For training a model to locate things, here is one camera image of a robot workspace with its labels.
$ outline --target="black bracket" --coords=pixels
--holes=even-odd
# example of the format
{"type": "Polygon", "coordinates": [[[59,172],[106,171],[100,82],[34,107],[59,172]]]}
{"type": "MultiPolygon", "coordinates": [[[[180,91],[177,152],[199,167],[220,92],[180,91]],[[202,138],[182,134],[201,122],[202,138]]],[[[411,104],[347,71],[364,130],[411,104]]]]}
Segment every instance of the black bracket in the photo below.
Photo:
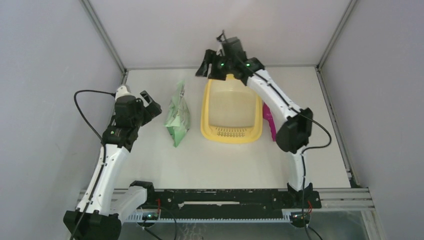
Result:
{"type": "Polygon", "coordinates": [[[302,146],[308,145],[312,133],[312,121],[305,117],[313,118],[311,109],[301,109],[300,114],[289,116],[278,130],[276,143],[284,152],[295,154],[302,146]]]}
{"type": "MultiPolygon", "coordinates": [[[[72,233],[82,212],[66,211],[63,217],[67,229],[72,233]]],[[[76,240],[117,240],[121,234],[122,224],[117,214],[109,216],[97,213],[85,213],[75,232],[76,240]]]]}
{"type": "Polygon", "coordinates": [[[143,187],[147,190],[147,200],[144,203],[145,205],[156,205],[155,201],[157,200],[156,193],[155,193],[155,187],[153,186],[153,183],[150,181],[133,181],[130,185],[132,186],[139,186],[143,187]]]}
{"type": "MultiPolygon", "coordinates": [[[[282,189],[164,189],[156,191],[155,198],[153,202],[159,199],[161,206],[178,219],[280,219],[282,209],[302,207],[302,202],[297,200],[296,195],[282,189]],[[229,204],[184,204],[185,202],[229,204]]],[[[305,197],[306,210],[309,203],[314,209],[322,207],[317,191],[311,191],[305,197]]],[[[152,205],[152,200],[143,205],[152,205]]],[[[167,211],[162,211],[161,217],[172,218],[167,211]]]]}

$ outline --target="metal frame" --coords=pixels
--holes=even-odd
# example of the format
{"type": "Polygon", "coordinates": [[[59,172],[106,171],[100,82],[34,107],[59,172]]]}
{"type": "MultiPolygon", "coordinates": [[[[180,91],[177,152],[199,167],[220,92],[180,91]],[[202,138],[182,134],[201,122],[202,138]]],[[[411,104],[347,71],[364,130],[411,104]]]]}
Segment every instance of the metal frame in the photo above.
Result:
{"type": "Polygon", "coordinates": [[[346,10],[343,13],[343,16],[341,17],[340,21],[338,22],[337,27],[335,28],[334,33],[331,36],[330,41],[328,42],[327,47],[324,50],[324,53],[322,54],[321,58],[319,59],[318,64],[316,67],[321,70],[324,63],[326,62],[331,50],[334,47],[334,44],[336,43],[337,39],[342,33],[342,30],[345,28],[346,23],[349,20],[349,17],[351,16],[352,11],[354,10],[355,6],[357,5],[358,0],[350,0],[349,4],[347,5],[346,10]]]}
{"type": "MultiPolygon", "coordinates": [[[[105,47],[107,48],[108,52],[111,54],[113,60],[115,61],[116,65],[118,66],[119,70],[122,72],[122,79],[121,84],[125,84],[127,82],[128,77],[128,69],[125,68],[121,58],[119,57],[118,52],[116,51],[111,39],[109,38],[102,22],[100,21],[98,15],[96,14],[96,11],[93,8],[93,5],[91,4],[90,0],[79,0],[82,7],[86,11],[88,17],[90,18],[91,22],[93,23],[93,26],[95,30],[98,32],[100,38],[102,39],[105,47]]],[[[340,131],[337,116],[333,110],[333,104],[331,97],[329,93],[327,92],[327,88],[325,85],[325,80],[322,76],[321,69],[324,66],[330,52],[332,51],[335,43],[337,42],[337,39],[341,35],[344,27],[346,26],[346,23],[348,22],[352,11],[354,10],[355,6],[357,5],[358,0],[350,0],[346,10],[343,13],[342,18],[340,19],[334,33],[331,36],[330,41],[328,42],[328,45],[326,46],[319,62],[317,65],[273,65],[269,67],[315,67],[316,75],[319,80],[319,84],[321,86],[321,91],[324,96],[325,104],[328,109],[328,113],[330,115],[331,123],[334,128],[335,136],[337,139],[337,143],[339,145],[339,148],[341,150],[341,155],[343,158],[343,162],[346,166],[346,171],[348,172],[349,179],[351,180],[351,186],[353,188],[323,188],[323,189],[315,189],[319,192],[320,200],[322,204],[322,208],[316,208],[314,211],[316,212],[329,212],[329,211],[361,211],[362,218],[365,224],[366,232],[368,234],[368,237],[370,240],[385,240],[385,236],[383,234],[383,229],[381,227],[381,224],[378,219],[378,215],[375,211],[374,203],[372,201],[370,192],[367,188],[356,188],[359,185],[357,174],[355,170],[352,168],[352,165],[350,163],[350,155],[348,152],[348,149],[346,147],[345,141],[343,139],[343,135],[340,131]]],[[[133,69],[156,69],[156,68],[131,68],[133,69]]],[[[112,201],[116,201],[119,196],[122,196],[124,194],[126,189],[115,189],[112,195],[112,201]]],[[[79,199],[82,198],[82,195],[85,191],[82,191],[80,193],[79,199]]],[[[300,211],[300,209],[282,209],[281,210],[281,218],[268,218],[268,219],[203,219],[200,220],[200,222],[203,223],[255,223],[255,222],[261,222],[261,223],[288,223],[290,222],[289,216],[292,214],[292,212],[300,211]]],[[[139,222],[141,219],[141,210],[135,211],[126,222],[139,222]]],[[[178,222],[181,223],[189,223],[192,222],[192,219],[177,219],[178,222]]],[[[163,218],[158,222],[173,222],[173,219],[166,219],[163,218]]]]}
{"type": "MultiPolygon", "coordinates": [[[[298,68],[298,67],[315,67],[316,64],[267,64],[267,68],[298,68]]],[[[168,66],[168,67],[129,67],[131,70],[169,70],[169,69],[199,69],[199,66],[168,66]]]]}
{"type": "Polygon", "coordinates": [[[328,114],[330,116],[331,124],[334,129],[335,138],[337,139],[338,147],[340,148],[341,158],[343,159],[344,166],[346,167],[347,176],[349,177],[350,186],[352,188],[357,188],[360,186],[360,182],[358,180],[358,175],[356,174],[355,169],[352,167],[350,161],[350,154],[348,152],[348,148],[346,147],[343,135],[340,131],[339,124],[337,121],[336,113],[333,110],[333,102],[331,97],[327,91],[327,87],[324,81],[324,78],[321,74],[321,70],[318,67],[315,67],[316,76],[318,77],[319,85],[321,86],[321,91],[324,96],[325,105],[328,109],[328,114]]]}
{"type": "Polygon", "coordinates": [[[97,16],[96,11],[94,10],[93,5],[91,4],[90,0],[79,0],[79,2],[81,3],[82,7],[84,8],[88,17],[90,18],[91,22],[93,23],[95,30],[100,35],[101,40],[103,40],[103,43],[104,43],[105,47],[107,48],[107,51],[112,56],[116,65],[118,66],[119,70],[124,74],[127,70],[125,69],[125,66],[122,63],[121,58],[119,57],[117,50],[115,49],[114,45],[112,44],[112,41],[109,38],[109,35],[106,33],[106,30],[103,27],[103,24],[99,19],[99,16],[97,16]]]}
{"type": "MultiPolygon", "coordinates": [[[[113,191],[112,194],[112,202],[116,202],[118,201],[118,199],[120,199],[121,196],[123,196],[128,189],[115,189],[113,191]]],[[[275,189],[278,192],[285,192],[287,191],[286,189],[275,189]]],[[[314,208],[314,212],[338,212],[338,211],[361,211],[364,215],[369,216],[369,214],[367,212],[373,212],[375,211],[375,207],[374,207],[374,203],[373,200],[371,198],[370,192],[367,188],[319,188],[316,189],[317,192],[319,193],[319,197],[320,197],[320,203],[321,203],[321,208],[314,208]]],[[[154,192],[156,194],[163,194],[165,191],[168,192],[173,192],[173,191],[182,191],[181,189],[179,190],[173,190],[173,189],[156,189],[154,192]]],[[[193,191],[197,192],[202,192],[202,191],[208,191],[208,193],[211,193],[209,190],[190,190],[191,193],[187,193],[187,198],[190,198],[190,196],[188,196],[189,194],[192,194],[193,191]]],[[[81,191],[79,193],[79,199],[82,199],[82,197],[84,196],[85,191],[81,191]]],[[[252,202],[252,203],[248,203],[250,201],[252,201],[251,197],[247,196],[246,194],[244,196],[240,196],[238,197],[238,199],[236,201],[219,201],[217,202],[216,200],[207,200],[207,199],[199,199],[196,201],[193,200],[189,200],[189,201],[184,201],[182,204],[178,203],[178,206],[180,206],[180,208],[182,207],[182,205],[203,205],[203,206],[216,206],[216,205],[225,205],[225,204],[230,204],[230,205],[238,205],[239,203],[243,203],[244,205],[249,205],[251,204],[252,206],[258,206],[260,209],[263,208],[264,211],[267,209],[266,206],[270,206],[270,203],[272,202],[271,200],[272,196],[265,196],[264,199],[265,201],[263,201],[262,199],[259,200],[258,202],[252,202]]],[[[167,200],[169,203],[171,203],[171,201],[173,201],[172,199],[168,198],[167,200]]],[[[276,207],[268,207],[268,210],[270,211],[281,211],[280,214],[278,215],[273,215],[273,217],[267,217],[267,218],[263,218],[263,217],[257,217],[257,218],[253,218],[253,219],[242,219],[241,217],[235,217],[235,219],[217,219],[217,218],[198,218],[198,219],[193,219],[194,217],[188,215],[187,217],[184,218],[177,218],[177,222],[202,222],[202,223],[214,223],[214,222],[226,222],[226,223],[244,223],[244,222],[248,222],[248,223],[289,223],[290,222],[290,217],[292,215],[292,213],[298,213],[301,211],[300,208],[278,208],[276,207]]],[[[143,210],[142,209],[137,209],[133,214],[131,214],[128,219],[125,222],[141,222],[141,217],[143,216],[143,210]]],[[[173,219],[171,218],[162,218],[158,221],[154,221],[154,222],[172,222],[173,219]]]]}

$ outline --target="plastic bag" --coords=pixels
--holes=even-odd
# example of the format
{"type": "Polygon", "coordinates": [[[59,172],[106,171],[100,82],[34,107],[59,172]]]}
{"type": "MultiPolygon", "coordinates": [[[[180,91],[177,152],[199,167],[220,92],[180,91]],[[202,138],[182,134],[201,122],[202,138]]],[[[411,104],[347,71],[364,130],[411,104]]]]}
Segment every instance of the plastic bag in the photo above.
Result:
{"type": "Polygon", "coordinates": [[[174,141],[174,147],[177,147],[181,140],[190,129],[190,112],[184,99],[185,83],[181,81],[177,84],[177,89],[172,95],[169,104],[169,112],[164,126],[174,141]]]}

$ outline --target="yellow basket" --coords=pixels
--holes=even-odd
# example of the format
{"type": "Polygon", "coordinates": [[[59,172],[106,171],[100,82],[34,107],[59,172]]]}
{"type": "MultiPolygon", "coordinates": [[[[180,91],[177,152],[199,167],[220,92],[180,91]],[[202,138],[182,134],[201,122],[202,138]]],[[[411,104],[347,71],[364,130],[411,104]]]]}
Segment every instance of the yellow basket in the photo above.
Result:
{"type": "Polygon", "coordinates": [[[251,143],[262,134],[262,100],[232,74],[209,79],[204,89],[200,130],[209,140],[251,143]]]}

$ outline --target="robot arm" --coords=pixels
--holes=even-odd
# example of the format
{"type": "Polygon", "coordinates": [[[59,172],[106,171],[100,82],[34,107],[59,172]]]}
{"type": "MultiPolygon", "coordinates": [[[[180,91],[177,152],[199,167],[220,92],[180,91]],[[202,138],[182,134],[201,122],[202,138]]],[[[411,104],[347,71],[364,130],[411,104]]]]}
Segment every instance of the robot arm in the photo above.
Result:
{"type": "Polygon", "coordinates": [[[162,110],[146,91],[142,98],[126,85],[115,93],[115,114],[102,136],[102,147],[88,188],[75,211],[67,211],[63,222],[77,239],[116,240],[124,220],[147,200],[147,182],[135,181],[117,201],[111,202],[121,167],[138,138],[140,127],[162,110]]]}
{"type": "MultiPolygon", "coordinates": [[[[295,104],[276,85],[258,59],[255,57],[248,59],[237,37],[226,39],[222,33],[217,40],[220,42],[218,50],[206,50],[196,76],[225,80],[227,74],[233,74],[236,79],[254,90],[269,106],[275,117],[282,122],[276,135],[276,143],[284,152],[291,154],[287,187],[299,200],[305,175],[302,151],[309,143],[311,136],[312,122],[307,118],[312,119],[312,111],[309,108],[301,109],[295,104]]],[[[312,184],[307,177],[305,177],[304,191],[312,191],[312,184]]]]}

